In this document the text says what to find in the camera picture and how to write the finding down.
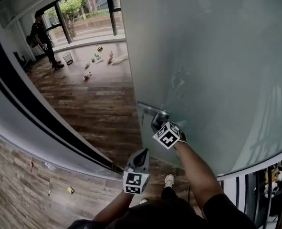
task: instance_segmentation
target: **window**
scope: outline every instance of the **window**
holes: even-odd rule
[[[107,0],[61,0],[59,6],[72,41],[113,34]]]

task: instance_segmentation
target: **sneaker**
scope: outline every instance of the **sneaker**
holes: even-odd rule
[[[171,187],[173,188],[173,185],[175,183],[175,177],[173,174],[169,174],[165,177],[165,180],[164,180],[164,188],[166,187]]]
[[[141,202],[140,202],[140,204],[144,204],[144,203],[146,203],[146,202],[148,202],[147,199],[142,199]]]
[[[58,70],[58,69],[61,69],[61,68],[63,68],[64,67],[64,64],[56,64],[55,66],[54,66],[54,68],[56,69],[56,70]]]

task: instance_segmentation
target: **railing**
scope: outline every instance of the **railing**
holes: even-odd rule
[[[220,181],[220,184],[236,207],[253,220],[257,228],[282,229],[282,162],[245,177]]]

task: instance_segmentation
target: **wooden floor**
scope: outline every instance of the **wooden floor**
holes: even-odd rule
[[[169,167],[152,167],[151,179],[141,197],[160,196],[164,177],[160,169],[176,173]],[[187,200],[188,183],[183,174],[175,178],[174,190]],[[67,188],[75,192],[71,195]],[[92,219],[122,189],[122,182],[77,174],[57,168],[48,170],[44,162],[14,149],[0,140],[0,229],[63,229],[76,219]],[[195,201],[191,195],[191,205]]]
[[[65,67],[52,70],[45,57],[28,74],[39,92],[56,112],[83,138],[107,157],[124,167],[128,157],[142,148],[136,114],[136,102],[129,60],[108,65],[110,50],[113,57],[127,54],[125,42],[106,43],[99,52],[104,60],[92,63],[98,46],[68,50],[73,63],[67,65],[62,55],[55,54]],[[84,69],[87,62],[90,67]],[[87,81],[82,77],[91,72]]]

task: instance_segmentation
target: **trash can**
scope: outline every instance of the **trash can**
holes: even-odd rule
[[[73,63],[73,59],[72,59],[72,56],[71,56],[71,53],[70,53],[70,52],[66,52],[66,53],[63,55],[63,59],[65,60],[65,62],[66,62],[67,65]]]

